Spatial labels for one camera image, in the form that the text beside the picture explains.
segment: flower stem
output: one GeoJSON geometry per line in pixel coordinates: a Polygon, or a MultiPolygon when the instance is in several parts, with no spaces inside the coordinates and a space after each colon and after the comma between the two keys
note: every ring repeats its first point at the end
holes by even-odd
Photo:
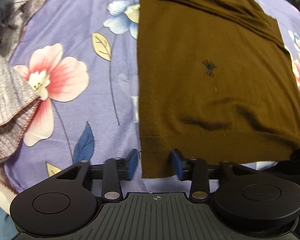
{"type": "Polygon", "coordinates": [[[61,119],[61,116],[60,116],[60,114],[59,114],[59,111],[57,110],[57,107],[56,107],[56,105],[54,104],[53,100],[51,100],[51,103],[52,103],[52,105],[53,105],[54,110],[56,111],[56,114],[57,114],[59,120],[60,120],[61,126],[62,126],[62,128],[63,128],[63,132],[65,133],[66,141],[67,141],[67,143],[68,143],[68,147],[69,147],[71,159],[73,159],[72,151],[71,151],[71,147],[70,147],[70,142],[69,142],[69,138],[68,138],[68,135],[67,135],[67,133],[66,133],[66,128],[65,128],[65,126],[64,126],[64,124],[63,124],[63,121],[62,121],[62,119],[61,119]]]}
{"type": "MultiPolygon", "coordinates": [[[[114,36],[114,39],[113,39],[113,42],[112,42],[112,46],[111,46],[112,49],[114,47],[116,38],[117,38],[117,35],[114,36]]],[[[115,102],[114,102],[113,89],[112,89],[111,61],[112,61],[112,55],[111,55],[111,60],[109,62],[110,91],[111,91],[112,104],[113,104],[113,108],[114,108],[115,117],[117,118],[118,125],[120,126],[119,117],[118,117],[118,113],[117,113],[117,108],[115,107],[115,102]]]]}

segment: bed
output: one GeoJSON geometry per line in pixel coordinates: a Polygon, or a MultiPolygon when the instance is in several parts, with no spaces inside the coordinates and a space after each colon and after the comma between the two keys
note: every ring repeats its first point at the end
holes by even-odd
{"type": "MultiPolygon", "coordinates": [[[[300,90],[300,12],[285,0],[256,1],[278,20],[300,90]]],[[[47,0],[29,22],[10,65],[31,85],[35,75],[46,79],[38,112],[17,152],[4,163],[17,193],[83,159],[99,164],[126,157],[133,148],[141,156],[139,8],[139,0],[47,0]]],[[[246,165],[262,169],[274,164],[246,165]]],[[[123,194],[189,188],[189,182],[175,176],[142,179],[140,166],[133,181],[122,183],[123,194]]],[[[218,182],[211,181],[210,188],[215,191],[218,182]]]]}

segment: gray ribbed plate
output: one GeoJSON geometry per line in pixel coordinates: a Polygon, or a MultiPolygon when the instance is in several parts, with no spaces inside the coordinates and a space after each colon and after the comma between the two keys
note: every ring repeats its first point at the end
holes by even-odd
{"type": "MultiPolygon", "coordinates": [[[[38,240],[24,233],[15,238],[35,239],[38,240]]],[[[233,232],[215,217],[207,204],[192,204],[183,193],[130,193],[120,203],[105,204],[96,219],[85,228],[53,239],[260,240],[233,232]]],[[[299,239],[293,233],[287,233],[268,240],[299,239]]]]}

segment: flower center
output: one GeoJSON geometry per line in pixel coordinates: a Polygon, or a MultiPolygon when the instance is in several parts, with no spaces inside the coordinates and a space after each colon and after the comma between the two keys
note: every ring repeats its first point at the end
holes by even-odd
{"type": "Polygon", "coordinates": [[[135,23],[139,23],[139,10],[140,10],[140,4],[134,4],[134,5],[130,5],[124,11],[124,13],[126,14],[126,16],[128,16],[128,18],[131,21],[135,23]]]}
{"type": "Polygon", "coordinates": [[[50,75],[46,70],[36,71],[30,74],[28,83],[33,90],[40,96],[42,101],[46,100],[49,96],[46,87],[50,84],[50,75]]]}

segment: bee embroidery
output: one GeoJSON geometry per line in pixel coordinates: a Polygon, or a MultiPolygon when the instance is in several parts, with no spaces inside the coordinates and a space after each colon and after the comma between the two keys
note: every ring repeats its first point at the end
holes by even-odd
{"type": "Polygon", "coordinates": [[[213,62],[209,62],[208,60],[204,60],[202,64],[208,69],[207,75],[210,77],[214,77],[213,70],[216,68],[216,65],[213,62]]]}

